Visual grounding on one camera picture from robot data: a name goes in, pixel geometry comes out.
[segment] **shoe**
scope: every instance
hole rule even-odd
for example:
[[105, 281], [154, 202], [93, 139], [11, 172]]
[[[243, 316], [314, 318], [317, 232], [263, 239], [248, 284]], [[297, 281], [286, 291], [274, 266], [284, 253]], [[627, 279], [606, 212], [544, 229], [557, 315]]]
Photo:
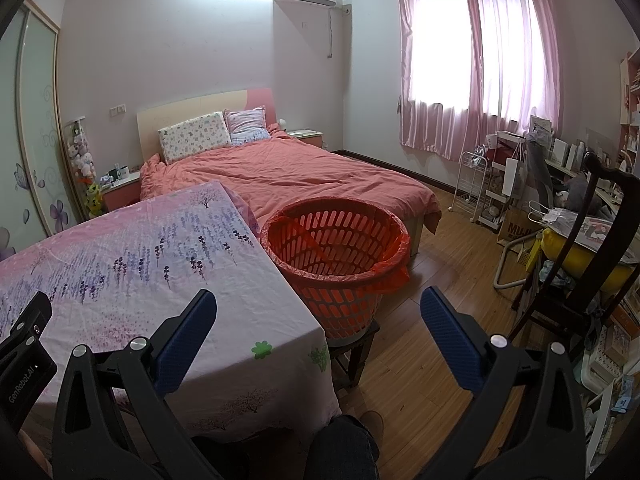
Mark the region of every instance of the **shoe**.
[[360, 423], [369, 430], [369, 433], [380, 446], [382, 444], [382, 436], [385, 433], [385, 421], [378, 412], [369, 410], [360, 417]]

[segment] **headboard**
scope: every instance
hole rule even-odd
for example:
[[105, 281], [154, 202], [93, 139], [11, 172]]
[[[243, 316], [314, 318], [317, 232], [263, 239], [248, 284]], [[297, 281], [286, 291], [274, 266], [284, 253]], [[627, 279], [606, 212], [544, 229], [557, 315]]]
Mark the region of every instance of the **headboard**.
[[138, 134], [144, 161], [156, 153], [160, 153], [158, 130], [167, 126], [200, 117], [224, 109], [252, 110], [258, 106], [266, 107], [267, 126], [276, 122], [276, 110], [270, 88], [257, 88], [225, 92], [223, 94], [205, 95], [169, 103], [156, 108], [149, 108], [138, 113]]

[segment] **curtain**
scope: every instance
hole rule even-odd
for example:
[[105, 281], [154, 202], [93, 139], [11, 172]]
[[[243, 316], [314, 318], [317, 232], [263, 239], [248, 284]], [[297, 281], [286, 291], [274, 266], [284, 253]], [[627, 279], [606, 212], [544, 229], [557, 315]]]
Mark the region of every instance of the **curtain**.
[[531, 114], [561, 116], [551, 0], [399, 0], [400, 142], [458, 160]]

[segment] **baseboard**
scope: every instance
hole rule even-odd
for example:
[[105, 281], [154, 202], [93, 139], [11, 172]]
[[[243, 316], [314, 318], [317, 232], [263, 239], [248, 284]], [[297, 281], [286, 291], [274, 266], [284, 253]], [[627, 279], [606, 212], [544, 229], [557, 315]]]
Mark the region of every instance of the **baseboard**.
[[349, 152], [348, 150], [337, 150], [334, 153], [337, 153], [338, 155], [350, 156], [351, 158], [357, 158], [362, 162], [368, 162], [369, 164], [373, 164], [374, 166], [378, 166], [380, 168], [385, 168], [386, 170], [397, 171], [398, 173], [402, 173], [402, 174], [405, 174], [406, 176], [410, 176], [415, 180], [419, 180], [424, 184], [428, 184], [431, 187], [437, 187], [438, 189], [449, 191], [450, 193], [454, 193], [456, 191], [456, 188], [453, 186], [450, 186], [449, 184], [445, 184], [444, 182], [440, 182], [439, 180], [433, 180], [432, 178], [429, 178], [428, 176], [425, 176], [421, 173], [416, 173], [415, 171], [406, 170], [405, 168], [401, 168], [400, 166], [395, 166], [393, 164], [389, 164], [388, 162], [383, 162], [382, 160], [371, 158], [370, 156], [367, 156], [367, 155], [361, 155], [359, 153]]

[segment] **red duvet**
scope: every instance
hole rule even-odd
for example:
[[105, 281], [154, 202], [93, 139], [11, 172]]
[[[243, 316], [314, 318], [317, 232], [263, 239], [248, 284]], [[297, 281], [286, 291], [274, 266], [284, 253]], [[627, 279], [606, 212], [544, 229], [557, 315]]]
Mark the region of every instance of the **red duvet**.
[[424, 215], [435, 233], [436, 195], [395, 171], [326, 152], [277, 132], [242, 146], [210, 150], [171, 165], [151, 157], [141, 170], [141, 199], [217, 179], [249, 204], [260, 226], [283, 206], [316, 196], [369, 200], [407, 220]]

